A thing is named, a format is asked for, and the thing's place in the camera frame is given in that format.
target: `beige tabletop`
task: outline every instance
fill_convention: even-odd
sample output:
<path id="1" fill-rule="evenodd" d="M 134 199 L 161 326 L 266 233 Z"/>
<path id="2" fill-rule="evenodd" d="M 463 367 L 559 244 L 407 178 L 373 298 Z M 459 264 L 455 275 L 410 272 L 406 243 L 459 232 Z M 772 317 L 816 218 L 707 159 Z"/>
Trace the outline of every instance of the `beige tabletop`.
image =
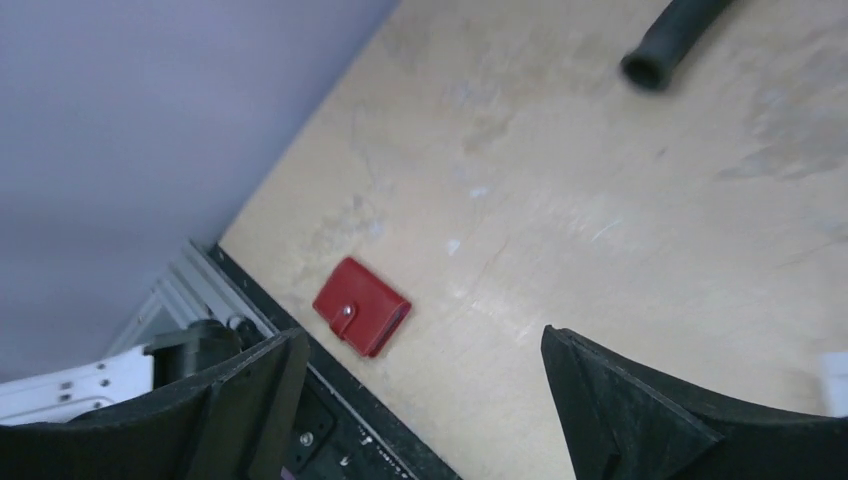
<path id="1" fill-rule="evenodd" d="M 666 0 L 407 0 L 222 245 L 467 479 L 574 478 L 546 324 L 822 412 L 848 349 L 848 3 L 740 1 L 661 96 Z M 382 355 L 311 302 L 354 255 L 414 309 Z"/>

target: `hole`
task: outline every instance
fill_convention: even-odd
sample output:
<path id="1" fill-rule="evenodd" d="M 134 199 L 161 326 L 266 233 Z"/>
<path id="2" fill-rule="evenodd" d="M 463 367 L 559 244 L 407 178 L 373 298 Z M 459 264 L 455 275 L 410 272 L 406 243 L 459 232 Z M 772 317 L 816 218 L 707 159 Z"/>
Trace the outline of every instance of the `hole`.
<path id="1" fill-rule="evenodd" d="M 628 56 L 622 61 L 621 69 L 637 87 L 645 90 L 661 90 L 665 87 L 662 68 L 647 58 Z"/>

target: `black strip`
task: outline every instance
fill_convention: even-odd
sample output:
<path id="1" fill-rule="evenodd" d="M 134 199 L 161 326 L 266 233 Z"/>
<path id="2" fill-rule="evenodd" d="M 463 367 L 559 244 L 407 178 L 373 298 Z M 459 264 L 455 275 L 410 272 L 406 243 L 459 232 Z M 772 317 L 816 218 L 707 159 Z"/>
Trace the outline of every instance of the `black strip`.
<path id="1" fill-rule="evenodd" d="M 224 274 L 277 328 L 284 330 L 300 326 L 223 248 L 215 245 L 210 249 L 209 255 Z M 312 336 L 309 336 L 309 346 L 312 350 L 309 363 L 377 432 L 394 454 L 409 467 L 413 475 L 421 480 L 460 479 L 438 455 L 395 417 Z"/>

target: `white marking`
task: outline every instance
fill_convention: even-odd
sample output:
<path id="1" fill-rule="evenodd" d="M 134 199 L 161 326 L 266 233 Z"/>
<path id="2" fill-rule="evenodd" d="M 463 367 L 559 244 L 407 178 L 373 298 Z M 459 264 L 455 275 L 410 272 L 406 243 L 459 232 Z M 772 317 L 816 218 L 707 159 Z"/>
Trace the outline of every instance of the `white marking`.
<path id="1" fill-rule="evenodd" d="M 448 255 L 453 256 L 453 254 L 456 253 L 457 250 L 459 250 L 459 245 L 461 243 L 462 242 L 460 242 L 457 239 L 448 240 L 448 244 L 447 244 Z"/>
<path id="2" fill-rule="evenodd" d="M 603 234 L 604 234 L 604 232 L 606 232 L 606 231 L 607 231 L 607 230 L 609 230 L 610 228 L 612 228 L 612 227 L 614 227 L 614 226 L 618 225 L 619 223 L 621 223 L 621 219 L 618 219 L 618 220 L 616 220 L 616 221 L 614 221 L 614 222 L 610 223 L 610 224 L 609 224 L 609 225 L 607 225 L 606 227 L 602 228 L 602 229 L 601 229 L 598 233 L 596 233 L 596 234 L 595 234 L 595 236 L 594 236 L 594 237 L 592 237 L 592 241 L 594 242 L 595 240 L 597 240 L 598 238 L 600 238 L 600 236 L 601 236 L 601 235 L 603 235 Z"/>
<path id="3" fill-rule="evenodd" d="M 468 192 L 468 196 L 471 198 L 478 198 L 486 195 L 487 193 L 489 193 L 489 187 L 477 187 Z"/>

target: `table surface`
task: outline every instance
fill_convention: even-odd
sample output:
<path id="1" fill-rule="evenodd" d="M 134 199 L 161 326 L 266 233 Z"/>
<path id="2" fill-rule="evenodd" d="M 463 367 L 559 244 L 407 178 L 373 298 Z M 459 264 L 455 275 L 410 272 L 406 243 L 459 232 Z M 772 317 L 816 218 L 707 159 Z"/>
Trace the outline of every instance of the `table surface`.
<path id="1" fill-rule="evenodd" d="M 467 479 L 573 478 L 539 343 L 568 327 L 823 412 L 848 349 L 848 4 L 749 0 L 674 88 L 617 63 L 665 0 L 406 1 L 222 246 Z M 359 358 L 312 310 L 354 255 L 414 310 Z"/>

